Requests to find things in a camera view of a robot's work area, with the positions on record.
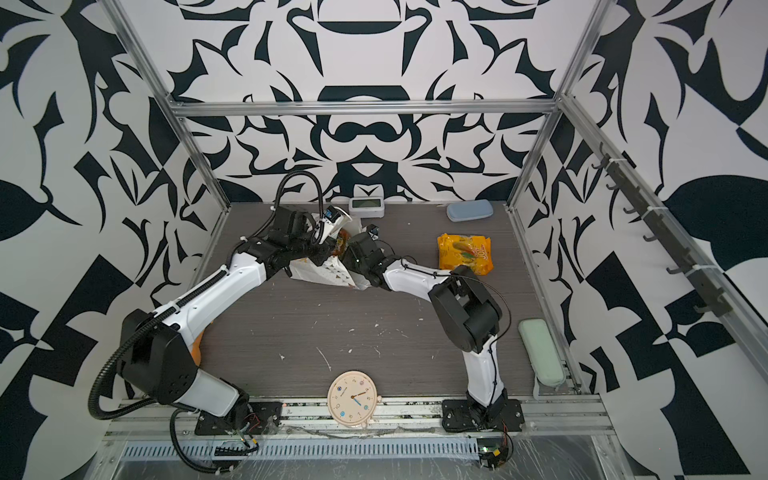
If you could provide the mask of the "yellow snack packet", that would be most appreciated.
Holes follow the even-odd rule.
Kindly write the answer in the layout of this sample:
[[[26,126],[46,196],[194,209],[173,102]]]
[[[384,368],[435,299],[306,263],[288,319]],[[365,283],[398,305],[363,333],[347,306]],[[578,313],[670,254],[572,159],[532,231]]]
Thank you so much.
[[[474,274],[485,276],[494,269],[489,237],[443,234],[437,238],[437,247],[442,270],[467,266]]]

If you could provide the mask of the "patterned paper gift bag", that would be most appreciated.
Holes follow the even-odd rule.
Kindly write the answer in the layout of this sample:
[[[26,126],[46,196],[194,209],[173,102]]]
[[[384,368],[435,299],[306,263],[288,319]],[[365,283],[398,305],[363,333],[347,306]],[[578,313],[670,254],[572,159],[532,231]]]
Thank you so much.
[[[331,255],[320,265],[308,258],[293,260],[289,264],[291,278],[335,287],[366,290],[371,283],[362,275],[348,270],[341,259],[347,249],[348,240],[363,230],[361,220],[345,215],[339,226],[335,226],[329,239],[334,241]]]

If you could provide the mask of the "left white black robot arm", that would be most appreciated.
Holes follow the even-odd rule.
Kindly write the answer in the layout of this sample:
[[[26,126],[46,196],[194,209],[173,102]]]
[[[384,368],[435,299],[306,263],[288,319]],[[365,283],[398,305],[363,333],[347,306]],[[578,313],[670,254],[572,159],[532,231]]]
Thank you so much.
[[[185,407],[242,430],[249,397],[237,386],[202,370],[195,341],[230,306],[294,260],[317,265],[334,248],[334,226],[325,213],[276,208],[264,229],[242,238],[226,262],[192,290],[151,313],[137,310],[123,322],[113,370],[150,402]]]

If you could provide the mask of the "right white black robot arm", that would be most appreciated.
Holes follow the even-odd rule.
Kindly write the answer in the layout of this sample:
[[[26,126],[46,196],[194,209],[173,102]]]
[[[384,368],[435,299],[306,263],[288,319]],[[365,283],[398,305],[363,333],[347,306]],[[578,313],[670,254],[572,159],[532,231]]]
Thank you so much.
[[[466,398],[442,403],[445,431],[509,433],[520,429],[520,404],[509,398],[498,361],[499,339],[506,333],[500,327],[503,312],[469,267],[448,271],[415,265],[385,254],[368,232],[349,239],[341,261],[373,287],[428,301],[448,339],[462,351]]]

